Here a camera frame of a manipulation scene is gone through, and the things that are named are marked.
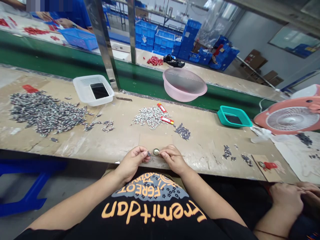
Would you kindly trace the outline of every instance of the bracelet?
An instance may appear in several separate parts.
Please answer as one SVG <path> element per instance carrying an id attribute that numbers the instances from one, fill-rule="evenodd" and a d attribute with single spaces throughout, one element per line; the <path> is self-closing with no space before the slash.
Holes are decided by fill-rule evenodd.
<path id="1" fill-rule="evenodd" d="M 261 230 L 259 230 L 259 229 L 255 229 L 255 230 L 258 231 L 258 232 L 262 232 L 262 233 L 266 233 L 266 234 L 275 236 L 275 237 L 279 237 L 279 238 L 283 238 L 283 239 L 288 239 L 288 238 L 286 238 L 286 237 L 282 237 L 282 236 L 279 236 L 279 235 L 275 235 L 275 234 L 272 234 L 272 233 L 268 233 L 268 232 L 265 232 L 265 231 L 261 231 Z"/>

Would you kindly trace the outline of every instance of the metal pole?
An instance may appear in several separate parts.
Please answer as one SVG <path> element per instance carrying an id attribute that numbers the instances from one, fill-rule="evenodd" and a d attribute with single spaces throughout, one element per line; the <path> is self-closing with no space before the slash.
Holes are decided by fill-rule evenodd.
<path id="1" fill-rule="evenodd" d="M 101 57 L 106 68 L 111 87 L 119 92 L 120 82 L 114 61 L 108 28 L 103 13 L 101 0 L 84 0 L 91 21 L 93 32 L 96 35 Z"/>
<path id="2" fill-rule="evenodd" d="M 237 58 L 244 64 L 246 65 L 248 68 L 250 68 L 252 71 L 255 72 L 255 74 L 257 74 L 259 76 L 259 78 L 261 78 L 263 81 L 265 81 L 270 87 L 277 89 L 275 86 L 273 86 L 271 83 L 269 83 L 267 80 L 264 79 L 264 77 L 262 77 L 259 73 L 257 73 L 256 70 L 254 70 L 252 67 L 250 67 L 250 65 L 248 63 L 246 63 L 242 58 L 240 58 L 239 56 L 237 56 Z"/>
<path id="3" fill-rule="evenodd" d="M 136 64 L 136 21 L 134 0 L 128 0 L 128 20 L 129 20 L 129 34 L 130 34 L 130 49 L 131 49 L 131 62 Z"/>

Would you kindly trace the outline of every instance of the pink plastic bowl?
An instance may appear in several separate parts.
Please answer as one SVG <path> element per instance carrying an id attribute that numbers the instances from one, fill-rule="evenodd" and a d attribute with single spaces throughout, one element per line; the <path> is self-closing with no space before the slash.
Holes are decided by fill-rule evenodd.
<path id="1" fill-rule="evenodd" d="M 179 102 L 190 102 L 208 90 L 202 78 L 185 69 L 169 68 L 162 77 L 167 94 Z"/>

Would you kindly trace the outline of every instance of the black t-shirt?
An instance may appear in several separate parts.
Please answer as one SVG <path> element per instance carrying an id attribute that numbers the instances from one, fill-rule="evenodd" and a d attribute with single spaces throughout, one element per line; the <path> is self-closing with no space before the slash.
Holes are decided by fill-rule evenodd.
<path id="1" fill-rule="evenodd" d="M 179 185 L 145 173 L 96 206 L 73 228 L 27 229 L 16 239 L 257 239 L 228 219 L 211 220 Z"/>

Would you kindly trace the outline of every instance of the hand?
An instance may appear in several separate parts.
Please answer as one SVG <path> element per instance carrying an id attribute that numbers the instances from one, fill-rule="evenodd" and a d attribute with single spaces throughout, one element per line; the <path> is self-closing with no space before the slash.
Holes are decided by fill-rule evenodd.
<path id="1" fill-rule="evenodd" d="M 114 170 L 115 174 L 120 176 L 124 183 L 127 183 L 136 174 L 139 165 L 143 162 L 149 162 L 150 158 L 145 147 L 137 146 L 123 158 L 120 165 Z"/>
<path id="2" fill-rule="evenodd" d="M 169 145 L 165 147 L 159 152 L 159 154 L 161 154 L 161 156 L 170 166 L 171 170 L 174 171 L 179 176 L 183 175 L 185 172 L 192 169 L 184 161 L 183 157 L 175 156 L 175 155 L 181 155 L 181 153 L 174 145 Z"/>
<path id="3" fill-rule="evenodd" d="M 305 192 L 294 185 L 286 183 L 276 183 L 270 188 L 273 198 L 273 207 L 279 211 L 285 211 L 285 214 L 293 214 L 298 217 L 303 209 L 301 195 Z"/>
<path id="4" fill-rule="evenodd" d="M 72 28 L 73 22 L 66 18 L 57 19 L 57 23 L 61 24 L 64 28 Z"/>
<path id="5" fill-rule="evenodd" d="M 50 13 L 48 13 L 48 12 L 36 12 L 36 14 L 38 15 L 39 18 L 41 18 L 42 20 L 44 20 L 46 22 L 51 22 L 53 20 Z"/>
<path id="6" fill-rule="evenodd" d="M 298 182 L 296 185 L 306 192 L 305 198 L 320 206 L 320 189 L 316 185 L 309 182 Z"/>

